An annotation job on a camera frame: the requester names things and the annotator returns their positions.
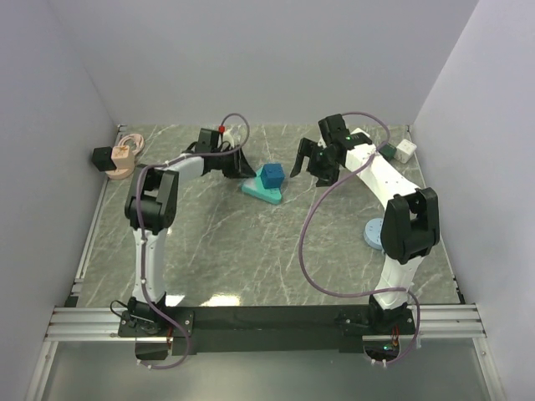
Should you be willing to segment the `teal triangular power strip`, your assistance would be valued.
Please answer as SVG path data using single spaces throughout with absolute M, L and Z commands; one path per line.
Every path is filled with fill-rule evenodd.
M 240 188 L 246 195 L 250 195 L 272 205 L 279 205 L 283 200 L 282 186 L 284 181 L 285 179 L 282 178 L 280 184 L 276 188 L 265 188 L 261 177 L 257 176 L 255 178 L 244 180 Z

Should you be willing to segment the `black cube plug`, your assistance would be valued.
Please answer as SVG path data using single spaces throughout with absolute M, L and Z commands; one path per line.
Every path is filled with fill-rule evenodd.
M 112 160 L 111 146 L 98 147 L 93 149 L 91 155 L 91 162 L 100 172 L 107 172 L 116 169 L 115 163 Z

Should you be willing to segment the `pink round socket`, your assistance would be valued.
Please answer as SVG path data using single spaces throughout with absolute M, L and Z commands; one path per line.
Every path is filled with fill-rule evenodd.
M 109 170 L 105 174 L 110 180 L 125 180 L 133 174 L 134 170 L 135 167 L 131 166 L 124 169 Z

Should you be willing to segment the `light blue round socket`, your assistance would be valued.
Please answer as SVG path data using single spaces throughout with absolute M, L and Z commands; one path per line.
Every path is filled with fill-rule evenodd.
M 374 218 L 369 220 L 364 227 L 364 241 L 368 246 L 378 251 L 384 251 L 381 242 L 383 221 L 382 218 Z

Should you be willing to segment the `blue cube plug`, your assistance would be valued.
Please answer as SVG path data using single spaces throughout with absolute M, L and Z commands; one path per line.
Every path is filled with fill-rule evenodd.
M 265 164 L 260 179 L 265 189 L 279 189 L 285 180 L 283 167 L 280 163 Z

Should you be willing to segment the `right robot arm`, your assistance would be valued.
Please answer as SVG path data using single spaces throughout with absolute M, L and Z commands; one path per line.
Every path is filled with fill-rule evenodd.
M 440 240 L 438 195 L 406 179 L 380 153 L 386 143 L 375 144 L 361 129 L 350 131 L 343 114 L 325 117 L 318 126 L 320 140 L 300 140 L 290 175 L 306 170 L 331 192 L 344 183 L 339 173 L 346 169 L 380 202 L 385 263 L 377 287 L 365 295 L 369 328 L 385 333 L 404 316 L 415 273 Z

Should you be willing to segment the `beige pink cube plug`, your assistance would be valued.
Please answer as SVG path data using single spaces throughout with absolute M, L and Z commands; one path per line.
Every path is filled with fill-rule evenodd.
M 112 148 L 111 161 L 117 170 L 127 170 L 135 166 L 135 155 L 128 145 L 117 145 Z

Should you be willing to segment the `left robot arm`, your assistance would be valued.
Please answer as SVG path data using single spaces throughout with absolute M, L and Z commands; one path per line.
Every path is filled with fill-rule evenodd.
M 197 141 L 175 161 L 135 167 L 125 202 L 125 217 L 135 238 L 135 286 L 127 308 L 147 335 L 162 333 L 167 324 L 164 250 L 176 217 L 179 186 L 213 170 L 229 179 L 256 176 L 224 126 L 201 129 Z

